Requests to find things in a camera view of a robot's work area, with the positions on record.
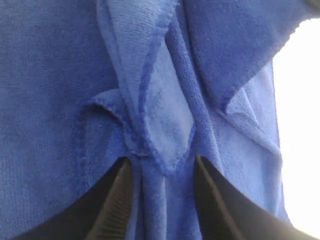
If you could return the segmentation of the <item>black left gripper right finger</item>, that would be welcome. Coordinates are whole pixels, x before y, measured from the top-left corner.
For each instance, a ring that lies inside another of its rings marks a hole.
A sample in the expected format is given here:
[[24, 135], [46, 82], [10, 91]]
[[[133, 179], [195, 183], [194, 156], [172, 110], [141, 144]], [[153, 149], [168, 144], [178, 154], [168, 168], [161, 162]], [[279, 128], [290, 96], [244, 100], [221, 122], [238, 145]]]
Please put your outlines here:
[[260, 208], [197, 155], [193, 191], [204, 240], [309, 240], [310, 235]]

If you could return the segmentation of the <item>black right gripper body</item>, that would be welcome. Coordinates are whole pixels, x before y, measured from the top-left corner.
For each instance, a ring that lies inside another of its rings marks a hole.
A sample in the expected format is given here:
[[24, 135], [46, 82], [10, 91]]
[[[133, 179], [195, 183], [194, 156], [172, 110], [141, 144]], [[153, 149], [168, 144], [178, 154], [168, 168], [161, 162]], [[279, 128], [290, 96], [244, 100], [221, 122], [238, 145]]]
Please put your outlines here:
[[316, 11], [320, 10], [320, 0], [305, 0], [305, 2]]

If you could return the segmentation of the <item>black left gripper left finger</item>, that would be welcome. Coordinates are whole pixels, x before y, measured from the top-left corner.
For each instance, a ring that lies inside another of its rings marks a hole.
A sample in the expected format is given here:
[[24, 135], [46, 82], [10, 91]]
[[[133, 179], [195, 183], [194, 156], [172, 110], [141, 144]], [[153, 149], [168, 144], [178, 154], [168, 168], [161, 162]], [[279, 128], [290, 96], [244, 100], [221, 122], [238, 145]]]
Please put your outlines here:
[[120, 157], [75, 203], [15, 239], [124, 240], [133, 198], [132, 163], [127, 157]]

